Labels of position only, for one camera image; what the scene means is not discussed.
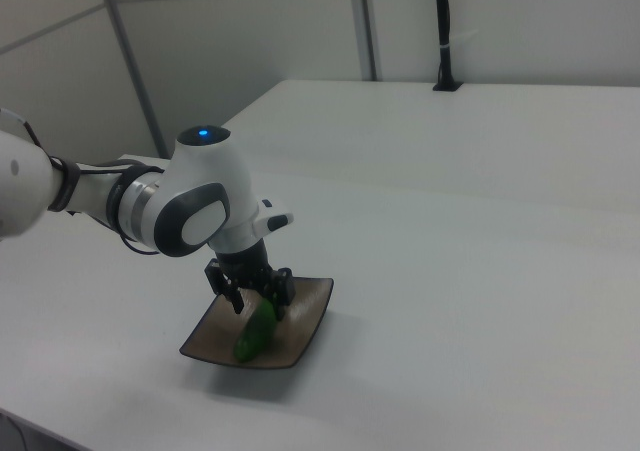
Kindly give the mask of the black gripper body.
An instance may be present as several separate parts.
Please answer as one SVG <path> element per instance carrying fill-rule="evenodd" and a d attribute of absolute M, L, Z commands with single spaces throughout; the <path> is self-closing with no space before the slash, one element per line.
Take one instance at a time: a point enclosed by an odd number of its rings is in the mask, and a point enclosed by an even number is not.
<path fill-rule="evenodd" d="M 220 271 L 211 273 L 211 285 L 214 291 L 222 291 L 222 275 L 238 282 L 238 286 L 255 291 L 264 291 L 270 286 L 272 267 L 263 239 L 244 251 L 237 253 L 215 253 L 215 263 Z"/>

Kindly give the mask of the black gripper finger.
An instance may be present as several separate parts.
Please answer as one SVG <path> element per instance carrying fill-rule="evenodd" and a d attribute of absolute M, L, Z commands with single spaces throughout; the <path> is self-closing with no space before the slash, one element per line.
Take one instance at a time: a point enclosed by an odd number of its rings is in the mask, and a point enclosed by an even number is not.
<path fill-rule="evenodd" d="M 239 291 L 237 279 L 226 275 L 216 259 L 212 259 L 205 267 L 204 273 L 215 296 L 222 296 L 229 302 L 236 314 L 244 308 L 244 300 Z"/>
<path fill-rule="evenodd" d="M 260 295 L 270 302 L 275 318 L 282 320 L 285 308 L 295 298 L 295 283 L 290 268 L 269 269 L 264 274 L 264 282 L 259 288 Z"/>

